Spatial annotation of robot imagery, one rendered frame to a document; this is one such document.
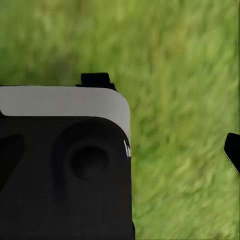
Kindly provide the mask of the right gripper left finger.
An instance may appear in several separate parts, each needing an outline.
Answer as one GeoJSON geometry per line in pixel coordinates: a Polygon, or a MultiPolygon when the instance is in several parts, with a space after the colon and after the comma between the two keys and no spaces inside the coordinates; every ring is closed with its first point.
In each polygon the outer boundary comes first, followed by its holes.
{"type": "Polygon", "coordinates": [[[26,152],[21,133],[0,138],[0,193],[26,152]]]}

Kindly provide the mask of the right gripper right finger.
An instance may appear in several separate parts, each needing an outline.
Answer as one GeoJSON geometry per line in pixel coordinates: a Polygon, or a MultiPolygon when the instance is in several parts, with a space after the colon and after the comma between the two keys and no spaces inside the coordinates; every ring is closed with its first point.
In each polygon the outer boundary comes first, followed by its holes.
{"type": "Polygon", "coordinates": [[[224,151],[240,173],[240,135],[229,133],[227,135],[224,151]]]}

